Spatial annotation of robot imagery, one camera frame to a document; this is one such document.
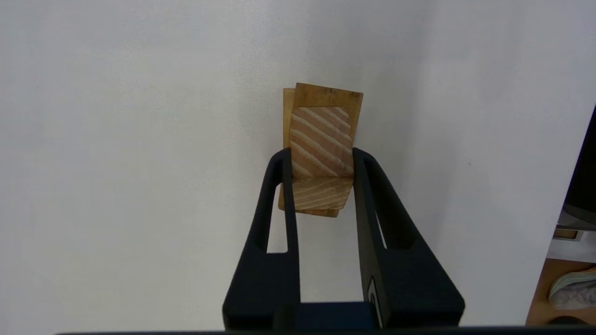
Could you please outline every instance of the striped wooden piece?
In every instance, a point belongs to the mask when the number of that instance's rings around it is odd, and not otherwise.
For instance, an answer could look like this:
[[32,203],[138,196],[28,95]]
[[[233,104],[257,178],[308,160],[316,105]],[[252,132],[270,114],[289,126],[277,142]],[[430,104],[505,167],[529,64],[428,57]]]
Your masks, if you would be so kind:
[[342,209],[350,195],[350,178],[307,178],[292,182],[296,210]]
[[[296,89],[284,89],[284,147],[292,147],[293,141],[294,146],[297,144],[304,149],[300,154],[297,147],[292,148],[292,184],[297,213],[336,218],[339,209],[344,207],[353,184],[352,144],[361,104],[362,93],[358,92],[303,83],[297,83]],[[301,110],[301,107],[313,113]],[[306,120],[298,126],[305,128],[296,132],[292,129],[300,120],[294,118],[294,112]],[[330,124],[339,132],[330,128]],[[283,185],[278,207],[284,209]]]
[[349,117],[341,107],[300,107],[290,123],[292,178],[354,175]]

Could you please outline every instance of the wooden floor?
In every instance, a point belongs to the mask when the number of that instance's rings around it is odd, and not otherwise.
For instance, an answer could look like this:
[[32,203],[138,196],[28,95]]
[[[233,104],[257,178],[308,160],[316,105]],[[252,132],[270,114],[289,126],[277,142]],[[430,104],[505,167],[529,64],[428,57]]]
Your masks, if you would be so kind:
[[570,260],[546,259],[540,280],[534,293],[534,300],[527,315],[527,325],[546,324],[548,321],[562,315],[570,315],[596,325],[596,307],[579,309],[575,311],[558,311],[548,303],[548,291],[554,281],[568,272],[590,269],[593,265]]

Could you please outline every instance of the wooden block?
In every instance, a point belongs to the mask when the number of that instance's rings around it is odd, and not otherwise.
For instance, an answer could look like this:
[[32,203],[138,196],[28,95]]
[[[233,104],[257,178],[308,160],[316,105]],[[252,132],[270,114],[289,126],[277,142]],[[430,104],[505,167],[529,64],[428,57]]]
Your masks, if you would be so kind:
[[353,142],[341,107],[299,107],[292,112],[292,178],[353,178]]
[[292,182],[296,210],[342,209],[352,189],[350,178],[308,178]]
[[352,141],[356,135],[360,108],[362,107],[362,93],[346,91],[344,89],[297,83],[294,91],[294,108],[297,107],[343,107],[350,119]]
[[[284,147],[294,146],[297,213],[336,218],[344,207],[353,184],[351,149],[361,105],[362,93],[302,83],[284,88]],[[280,189],[278,207],[283,210],[283,186]]]

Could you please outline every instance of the black device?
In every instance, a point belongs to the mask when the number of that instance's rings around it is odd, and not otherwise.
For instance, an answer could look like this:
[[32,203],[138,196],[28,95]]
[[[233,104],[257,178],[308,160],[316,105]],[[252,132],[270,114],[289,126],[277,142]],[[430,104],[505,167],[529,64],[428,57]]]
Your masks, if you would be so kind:
[[[271,157],[249,236],[223,303],[226,332],[148,331],[111,335],[596,334],[588,325],[458,327],[464,299],[416,229],[381,166],[353,149],[362,302],[301,303],[289,148]],[[267,253],[275,189],[284,184],[288,250]],[[80,333],[99,335],[106,333]]]

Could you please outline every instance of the white background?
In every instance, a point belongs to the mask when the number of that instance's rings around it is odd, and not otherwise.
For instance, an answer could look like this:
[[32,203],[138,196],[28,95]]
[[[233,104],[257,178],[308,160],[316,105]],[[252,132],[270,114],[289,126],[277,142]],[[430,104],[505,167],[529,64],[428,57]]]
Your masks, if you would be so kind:
[[[355,145],[463,294],[462,324],[524,323],[596,101],[595,15],[3,2],[0,333],[222,328],[296,82],[364,93]],[[352,201],[298,217],[303,301],[362,299]]]

